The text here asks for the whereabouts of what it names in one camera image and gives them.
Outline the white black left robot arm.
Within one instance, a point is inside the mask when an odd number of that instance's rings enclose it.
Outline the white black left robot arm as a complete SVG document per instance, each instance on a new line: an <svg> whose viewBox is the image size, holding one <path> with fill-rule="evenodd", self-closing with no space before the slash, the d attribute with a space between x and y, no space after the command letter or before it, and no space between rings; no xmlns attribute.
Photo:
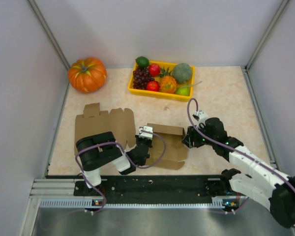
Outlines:
<svg viewBox="0 0 295 236"><path fill-rule="evenodd" d="M125 152L122 146L115 145L116 139L111 131L81 138L76 142L76 149L82 164L85 178L85 190L91 195L101 191L100 168L112 163L122 175L127 175L144 166L149 158L153 135L140 132L135 136L136 146Z"/></svg>

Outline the brown cardboard box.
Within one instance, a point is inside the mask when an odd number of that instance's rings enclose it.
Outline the brown cardboard box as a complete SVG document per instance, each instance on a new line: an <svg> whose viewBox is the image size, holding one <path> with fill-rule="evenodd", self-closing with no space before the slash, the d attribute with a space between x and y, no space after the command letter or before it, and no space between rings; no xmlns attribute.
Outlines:
<svg viewBox="0 0 295 236"><path fill-rule="evenodd" d="M153 133L160 137L152 138L147 165L167 170L179 170L188 157L188 148L182 143L185 137L183 127L149 123Z"/></svg>

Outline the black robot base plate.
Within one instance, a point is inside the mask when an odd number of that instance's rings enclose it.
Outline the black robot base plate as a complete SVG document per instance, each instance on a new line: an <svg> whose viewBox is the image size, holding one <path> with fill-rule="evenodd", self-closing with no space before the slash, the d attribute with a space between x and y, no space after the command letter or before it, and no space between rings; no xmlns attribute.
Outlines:
<svg viewBox="0 0 295 236"><path fill-rule="evenodd" d="M97 190L81 180L74 196L100 197L109 204L211 203L214 197L237 197L222 175L103 176Z"/></svg>

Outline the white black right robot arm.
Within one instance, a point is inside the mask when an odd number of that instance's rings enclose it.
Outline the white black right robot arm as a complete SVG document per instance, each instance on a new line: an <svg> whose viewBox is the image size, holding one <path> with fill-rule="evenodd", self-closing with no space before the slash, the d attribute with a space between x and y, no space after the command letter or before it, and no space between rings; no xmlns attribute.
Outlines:
<svg viewBox="0 0 295 236"><path fill-rule="evenodd" d="M215 153L239 167L223 171L220 190L227 195L241 193L267 209L284 228L295 227L295 176L290 176L254 155L241 141L228 136L219 118L206 113L193 115L183 143L188 148L211 146Z"/></svg>

